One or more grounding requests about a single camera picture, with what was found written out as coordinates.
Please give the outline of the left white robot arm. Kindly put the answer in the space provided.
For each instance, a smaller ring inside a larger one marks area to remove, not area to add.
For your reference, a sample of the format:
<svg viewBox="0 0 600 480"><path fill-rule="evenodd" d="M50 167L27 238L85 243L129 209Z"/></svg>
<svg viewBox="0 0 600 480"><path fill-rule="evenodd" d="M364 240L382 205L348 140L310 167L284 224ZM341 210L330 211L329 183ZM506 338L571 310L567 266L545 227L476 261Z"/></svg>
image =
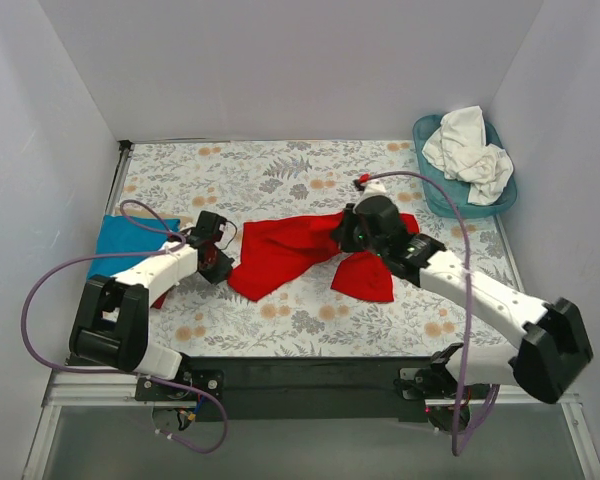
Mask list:
<svg viewBox="0 0 600 480"><path fill-rule="evenodd" d="M154 255L112 276L89 279L70 335L70 352L123 372L175 379L183 355L150 339L150 307L194 274L212 285L229 278L234 259L218 246L229 223L204 211L186 233L168 233Z"/></svg>

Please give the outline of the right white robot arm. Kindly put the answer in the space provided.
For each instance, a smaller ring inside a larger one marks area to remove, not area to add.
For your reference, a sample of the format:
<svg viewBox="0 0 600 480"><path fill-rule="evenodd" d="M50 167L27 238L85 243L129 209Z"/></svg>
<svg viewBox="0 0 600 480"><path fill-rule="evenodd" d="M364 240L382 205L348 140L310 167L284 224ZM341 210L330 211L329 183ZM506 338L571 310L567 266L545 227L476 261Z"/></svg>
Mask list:
<svg viewBox="0 0 600 480"><path fill-rule="evenodd" d="M498 349L474 352L462 341L433 354L427 367L406 374L412 395L453 398L461 384L513 385L555 404L593 358L574 303L548 303L469 273L442 242L410 232L385 195L348 204L331 236L342 251L368 252L393 276L469 308L507 340Z"/></svg>

